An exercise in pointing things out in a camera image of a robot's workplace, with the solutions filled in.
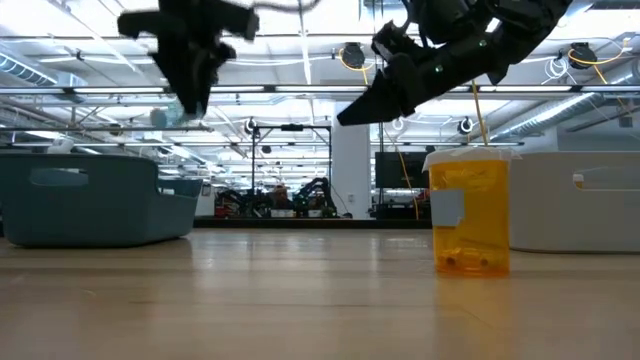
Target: wooden surface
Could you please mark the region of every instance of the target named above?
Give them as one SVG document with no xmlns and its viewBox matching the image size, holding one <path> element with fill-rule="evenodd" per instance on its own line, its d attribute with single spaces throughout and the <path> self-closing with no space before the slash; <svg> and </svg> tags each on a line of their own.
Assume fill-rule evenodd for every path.
<svg viewBox="0 0 640 360">
<path fill-rule="evenodd" d="M 0 359 L 640 358 L 640 258 L 434 274 L 425 231 L 196 231 L 125 250 L 0 240 Z"/>
</svg>

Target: metal frame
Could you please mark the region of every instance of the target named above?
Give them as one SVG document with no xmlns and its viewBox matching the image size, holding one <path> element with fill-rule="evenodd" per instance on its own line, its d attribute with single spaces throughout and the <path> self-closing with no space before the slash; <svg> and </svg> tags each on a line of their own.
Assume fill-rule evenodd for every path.
<svg viewBox="0 0 640 360">
<path fill-rule="evenodd" d="M 252 129 L 251 129 L 251 193 L 253 195 L 255 195 L 256 193 L 256 147 L 258 145 L 260 145 L 260 143 L 262 143 L 262 140 L 264 140 L 267 136 L 269 136 L 269 134 L 271 134 L 271 132 L 273 130 L 282 130 L 282 131 L 299 131 L 299 130 L 287 130 L 288 126 L 291 125 L 295 125 L 295 124 L 289 124 L 289 125 L 282 125 L 282 126 L 260 126 L 260 125 L 255 125 Z M 317 125 L 295 125 L 297 126 L 298 129 L 302 129 L 304 130 L 312 130 L 314 132 L 316 132 L 316 130 L 327 130 L 327 132 L 329 133 L 329 141 L 324 141 L 325 144 L 329 147 L 329 171 L 327 172 L 327 179 L 329 180 L 329 187 L 331 187 L 331 167 L 333 166 L 333 134 L 331 132 L 332 127 L 331 126 L 317 126 Z M 257 139 L 256 135 L 257 132 L 260 129 L 265 129 L 267 130 L 267 133 L 262 136 L 260 139 Z M 295 142 L 290 142 L 290 143 L 286 143 L 283 146 L 296 146 L 296 145 L 303 145 L 304 143 L 295 143 Z"/>
<path fill-rule="evenodd" d="M 212 94 L 359 94 L 367 85 L 220 85 L 211 88 Z M 580 93 L 639 93 L 640 85 L 480 85 L 481 94 L 580 94 Z M 471 86 L 456 86 L 446 94 L 472 94 Z M 0 87 L 0 95 L 167 95 L 168 86 L 117 87 Z"/>
</svg>

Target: white column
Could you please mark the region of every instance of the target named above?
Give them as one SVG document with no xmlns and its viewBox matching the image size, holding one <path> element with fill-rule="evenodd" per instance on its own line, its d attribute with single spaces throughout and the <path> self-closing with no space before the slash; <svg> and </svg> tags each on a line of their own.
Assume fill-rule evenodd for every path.
<svg viewBox="0 0 640 360">
<path fill-rule="evenodd" d="M 347 105 L 347 103 L 336 103 L 335 115 Z M 369 126 L 341 126 L 334 116 L 332 127 L 331 182 L 334 188 L 333 202 L 338 207 L 339 214 L 349 212 L 356 220 L 369 219 L 369 208 L 371 207 Z"/>
</svg>

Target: translucent yellow container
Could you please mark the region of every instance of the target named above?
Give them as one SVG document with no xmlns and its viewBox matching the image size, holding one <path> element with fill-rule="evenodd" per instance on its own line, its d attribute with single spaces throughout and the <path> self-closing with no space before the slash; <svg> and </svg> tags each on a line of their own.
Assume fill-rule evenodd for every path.
<svg viewBox="0 0 640 360">
<path fill-rule="evenodd" d="M 511 150 L 462 148 L 427 156 L 438 272 L 509 273 Z"/>
</svg>

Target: monitor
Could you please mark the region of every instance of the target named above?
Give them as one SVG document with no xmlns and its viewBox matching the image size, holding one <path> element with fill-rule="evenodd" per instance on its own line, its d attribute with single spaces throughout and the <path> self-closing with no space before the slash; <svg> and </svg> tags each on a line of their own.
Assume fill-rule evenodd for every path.
<svg viewBox="0 0 640 360">
<path fill-rule="evenodd" d="M 409 182 L 414 189 L 429 188 L 429 173 L 422 172 L 424 160 L 428 152 L 403 152 Z M 408 189 L 407 178 L 402 169 L 399 153 L 376 153 L 376 188 L 379 189 Z"/>
</svg>

